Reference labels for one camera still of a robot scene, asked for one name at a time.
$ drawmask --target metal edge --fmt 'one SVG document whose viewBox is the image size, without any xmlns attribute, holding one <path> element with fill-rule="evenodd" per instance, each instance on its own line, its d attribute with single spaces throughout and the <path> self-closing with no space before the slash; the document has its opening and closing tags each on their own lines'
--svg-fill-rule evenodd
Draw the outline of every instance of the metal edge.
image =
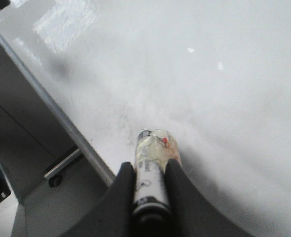
<svg viewBox="0 0 291 237">
<path fill-rule="evenodd" d="M 0 34 L 0 45 L 109 187 L 115 175 Z"/>
</svg>

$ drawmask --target small white speck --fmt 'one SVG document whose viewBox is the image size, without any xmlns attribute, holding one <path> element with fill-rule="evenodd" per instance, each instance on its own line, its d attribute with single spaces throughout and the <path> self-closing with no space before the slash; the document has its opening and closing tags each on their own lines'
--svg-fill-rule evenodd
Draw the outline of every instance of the small white speck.
<svg viewBox="0 0 291 237">
<path fill-rule="evenodd" d="M 195 49 L 194 49 L 194 48 L 187 48 L 187 51 L 188 51 L 189 53 L 193 53 L 193 52 L 195 52 Z"/>
<path fill-rule="evenodd" d="M 222 62 L 219 62 L 218 63 L 218 69 L 221 70 L 221 71 L 224 70 L 223 63 Z"/>
</svg>

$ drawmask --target white surface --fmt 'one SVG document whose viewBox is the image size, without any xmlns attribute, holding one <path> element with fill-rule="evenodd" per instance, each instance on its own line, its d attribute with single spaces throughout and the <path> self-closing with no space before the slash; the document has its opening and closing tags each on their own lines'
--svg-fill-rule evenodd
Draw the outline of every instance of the white surface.
<svg viewBox="0 0 291 237">
<path fill-rule="evenodd" d="M 0 33 L 116 173 L 144 128 L 257 236 L 291 236 L 291 1 L 29 0 Z"/>
</svg>

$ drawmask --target white table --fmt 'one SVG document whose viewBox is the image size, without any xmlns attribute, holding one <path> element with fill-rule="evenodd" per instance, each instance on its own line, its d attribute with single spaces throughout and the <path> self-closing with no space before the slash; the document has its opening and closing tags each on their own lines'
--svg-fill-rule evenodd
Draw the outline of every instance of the white table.
<svg viewBox="0 0 291 237">
<path fill-rule="evenodd" d="M 116 174 L 166 129 L 223 214 L 291 236 L 291 1 L 11 0 L 0 42 L 108 183 L 88 144 Z"/>
</svg>

